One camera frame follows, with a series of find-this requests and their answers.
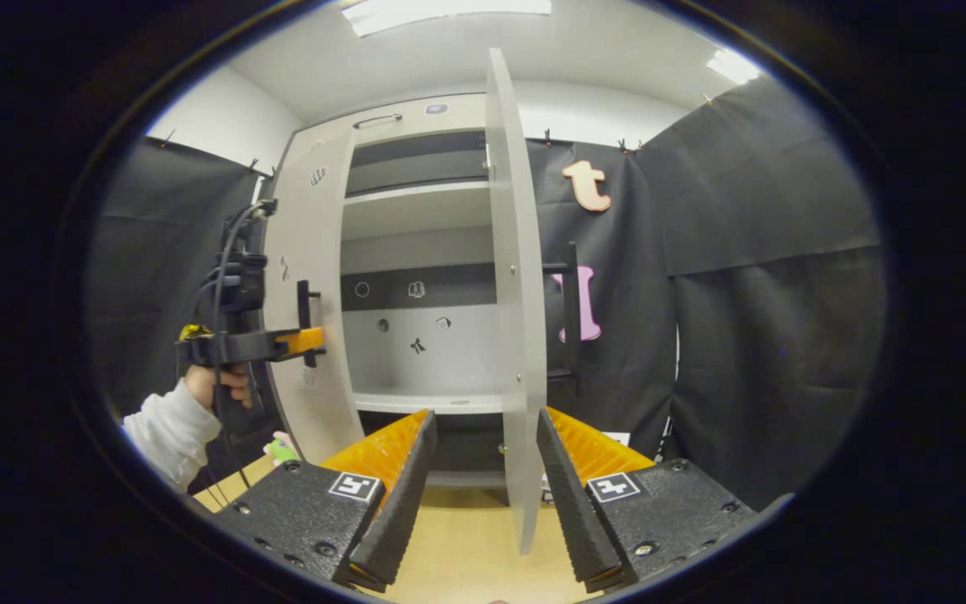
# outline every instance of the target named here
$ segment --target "wooden floor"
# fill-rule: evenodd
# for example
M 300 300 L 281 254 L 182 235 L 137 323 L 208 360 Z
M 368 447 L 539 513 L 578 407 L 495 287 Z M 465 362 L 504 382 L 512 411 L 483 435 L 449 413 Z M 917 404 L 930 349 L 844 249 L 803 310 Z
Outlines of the wooden floor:
M 264 456 L 249 464 L 245 475 L 258 481 L 273 469 Z M 245 491 L 239 476 L 196 494 L 218 511 Z M 568 604 L 588 599 L 572 575 L 557 512 L 543 505 L 529 555 L 517 554 L 510 508 L 486 491 L 428 489 L 419 506 L 413 538 L 386 593 L 373 596 L 398 604 L 441 601 L 443 604 Z

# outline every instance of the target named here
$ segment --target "white sleeve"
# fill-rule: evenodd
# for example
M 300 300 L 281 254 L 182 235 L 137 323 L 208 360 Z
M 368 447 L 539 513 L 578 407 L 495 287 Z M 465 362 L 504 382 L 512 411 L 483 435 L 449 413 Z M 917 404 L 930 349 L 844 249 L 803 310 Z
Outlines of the white sleeve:
M 126 417 L 122 427 L 148 463 L 184 492 L 206 466 L 204 445 L 218 435 L 222 424 L 192 397 L 184 379 L 180 379 L 172 393 L 164 397 L 151 394 L 141 410 Z

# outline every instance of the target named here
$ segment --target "open cabinet door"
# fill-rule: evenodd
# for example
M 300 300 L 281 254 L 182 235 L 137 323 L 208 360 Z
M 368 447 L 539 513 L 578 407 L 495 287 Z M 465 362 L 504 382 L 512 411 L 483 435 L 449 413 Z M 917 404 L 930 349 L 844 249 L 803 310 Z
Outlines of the open cabinet door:
M 547 405 L 543 268 L 528 148 L 501 50 L 491 49 L 486 90 L 506 489 L 521 554 L 528 554 L 542 497 L 536 424 Z
M 315 148 L 290 143 L 273 192 L 278 210 L 267 221 L 263 242 L 265 329 L 300 326 L 299 280 L 319 292 L 310 299 L 311 325 L 325 333 L 326 353 L 315 357 L 317 367 L 306 367 L 303 358 L 269 364 L 285 428 L 310 463 L 364 437 L 341 326 L 341 212 L 354 144 L 350 128 Z

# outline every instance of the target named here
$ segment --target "pink shape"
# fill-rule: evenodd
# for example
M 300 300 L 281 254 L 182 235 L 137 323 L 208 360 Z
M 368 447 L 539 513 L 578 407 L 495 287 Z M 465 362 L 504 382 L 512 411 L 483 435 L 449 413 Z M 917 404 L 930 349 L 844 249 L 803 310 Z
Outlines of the pink shape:
M 594 340 L 596 337 L 602 336 L 602 328 L 595 322 L 594 315 L 591 314 L 591 292 L 587 287 L 587 283 L 595 276 L 595 271 L 591 270 L 591 267 L 578 267 L 578 269 L 576 271 L 578 279 L 576 280 L 579 281 L 579 340 Z M 551 276 L 564 289 L 564 284 L 561 283 L 563 275 Z M 561 341 L 564 341 L 564 329 L 561 330 L 558 337 Z

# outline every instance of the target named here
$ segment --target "ceiling light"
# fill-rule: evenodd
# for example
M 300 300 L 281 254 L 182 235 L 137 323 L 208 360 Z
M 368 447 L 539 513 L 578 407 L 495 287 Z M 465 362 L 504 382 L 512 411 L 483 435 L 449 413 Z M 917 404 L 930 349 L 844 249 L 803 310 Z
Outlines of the ceiling light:
M 759 70 L 751 64 L 751 61 L 732 50 L 718 50 L 706 66 L 737 84 L 744 84 L 748 80 L 759 77 Z
M 361 38 L 399 24 L 473 13 L 549 15 L 551 0 L 364 0 L 341 11 Z

